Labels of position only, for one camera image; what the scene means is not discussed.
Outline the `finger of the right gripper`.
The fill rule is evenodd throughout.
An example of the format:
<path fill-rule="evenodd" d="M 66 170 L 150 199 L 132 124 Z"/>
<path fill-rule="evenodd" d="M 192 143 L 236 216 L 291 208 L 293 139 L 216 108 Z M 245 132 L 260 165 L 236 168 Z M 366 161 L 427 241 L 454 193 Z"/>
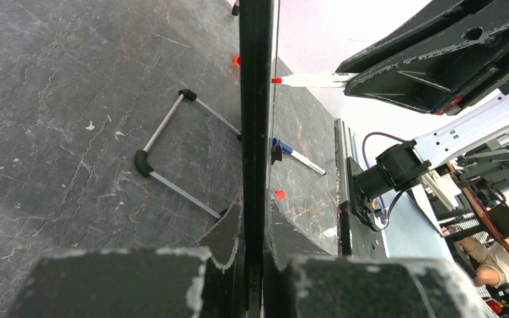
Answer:
<path fill-rule="evenodd" d="M 456 115 L 498 90 L 509 94 L 509 4 L 493 4 L 358 74 L 351 97 Z"/>
<path fill-rule="evenodd" d="M 396 30 L 342 61 L 336 72 L 361 73 L 495 3 L 495 1 L 430 1 Z"/>

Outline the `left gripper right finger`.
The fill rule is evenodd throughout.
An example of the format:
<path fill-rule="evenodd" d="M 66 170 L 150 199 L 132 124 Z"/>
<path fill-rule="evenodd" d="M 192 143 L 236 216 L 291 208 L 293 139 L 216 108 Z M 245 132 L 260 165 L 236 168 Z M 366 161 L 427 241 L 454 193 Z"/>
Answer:
<path fill-rule="evenodd" d="M 282 272 L 298 259 L 331 260 L 334 256 L 303 234 L 281 212 L 277 200 L 270 199 L 265 215 L 265 271 Z"/>

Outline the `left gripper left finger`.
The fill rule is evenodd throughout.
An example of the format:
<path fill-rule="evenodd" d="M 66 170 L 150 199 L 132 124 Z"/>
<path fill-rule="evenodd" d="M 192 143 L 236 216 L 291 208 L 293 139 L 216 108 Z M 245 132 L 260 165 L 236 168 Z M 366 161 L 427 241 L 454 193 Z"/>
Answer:
<path fill-rule="evenodd" d="M 243 235 L 243 195 L 237 195 L 224 215 L 204 234 L 197 246 L 207 247 L 215 267 L 226 271 L 232 267 Z"/>

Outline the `red whiteboard marker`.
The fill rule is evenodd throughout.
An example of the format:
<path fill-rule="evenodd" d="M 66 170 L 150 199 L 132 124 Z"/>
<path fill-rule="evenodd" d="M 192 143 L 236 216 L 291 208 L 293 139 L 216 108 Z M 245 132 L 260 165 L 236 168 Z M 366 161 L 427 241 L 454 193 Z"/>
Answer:
<path fill-rule="evenodd" d="M 271 83 L 290 87 L 342 88 L 359 73 L 291 74 L 272 78 Z"/>

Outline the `white whiteboard black frame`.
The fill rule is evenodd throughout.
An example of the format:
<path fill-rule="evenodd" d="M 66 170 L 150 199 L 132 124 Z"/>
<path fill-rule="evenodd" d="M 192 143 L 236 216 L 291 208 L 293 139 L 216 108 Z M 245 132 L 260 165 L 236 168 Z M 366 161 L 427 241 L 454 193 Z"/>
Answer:
<path fill-rule="evenodd" d="M 240 17 L 243 235 L 230 269 L 215 267 L 207 247 L 137 253 L 146 276 L 115 317 L 287 317 L 281 272 L 265 271 L 265 215 L 271 167 L 271 71 L 275 1 L 244 1 Z"/>

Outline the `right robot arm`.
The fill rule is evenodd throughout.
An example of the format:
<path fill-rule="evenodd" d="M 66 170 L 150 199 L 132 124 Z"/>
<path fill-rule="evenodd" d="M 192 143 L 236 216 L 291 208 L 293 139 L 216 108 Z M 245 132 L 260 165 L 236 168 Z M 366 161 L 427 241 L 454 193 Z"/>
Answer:
<path fill-rule="evenodd" d="M 402 195 L 427 172 L 509 131 L 509 1 L 431 1 L 337 70 L 354 75 L 347 96 L 454 116 L 348 177 L 343 210 L 378 231 L 374 199 Z"/>

